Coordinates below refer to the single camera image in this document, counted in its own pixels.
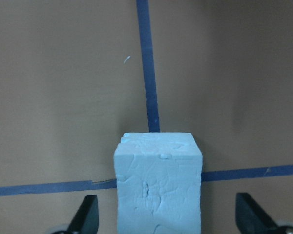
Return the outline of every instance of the cardboard surface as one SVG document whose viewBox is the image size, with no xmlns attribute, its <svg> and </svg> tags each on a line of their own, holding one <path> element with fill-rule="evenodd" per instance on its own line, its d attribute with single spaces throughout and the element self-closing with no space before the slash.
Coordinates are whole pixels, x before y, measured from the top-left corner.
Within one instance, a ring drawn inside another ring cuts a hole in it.
<svg viewBox="0 0 293 234">
<path fill-rule="evenodd" d="M 205 171 L 293 164 L 293 1 L 149 8 L 161 131 L 192 132 Z M 0 1 L 0 186 L 115 178 L 122 134 L 147 131 L 134 0 Z M 293 176 L 208 182 L 203 234 L 238 233 L 236 192 L 293 222 Z M 0 197 L 0 234 L 68 223 L 87 194 L 115 234 L 115 189 Z"/>
</svg>

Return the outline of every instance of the horizontal blue tape strip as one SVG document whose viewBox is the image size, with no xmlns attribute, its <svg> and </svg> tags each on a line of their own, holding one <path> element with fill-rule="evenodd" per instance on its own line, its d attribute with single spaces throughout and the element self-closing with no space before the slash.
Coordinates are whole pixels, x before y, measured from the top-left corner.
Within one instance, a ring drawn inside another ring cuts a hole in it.
<svg viewBox="0 0 293 234">
<path fill-rule="evenodd" d="M 149 132 L 160 132 L 148 0 L 137 0 L 137 13 L 143 75 L 146 89 L 146 110 L 148 128 Z"/>
<path fill-rule="evenodd" d="M 202 172 L 202 182 L 290 175 L 293 175 L 293 165 Z M 116 179 L 102 182 L 92 182 L 91 180 L 86 180 L 76 182 L 0 187 L 0 196 L 12 196 L 21 194 L 47 194 L 114 188 L 116 188 Z"/>
</svg>

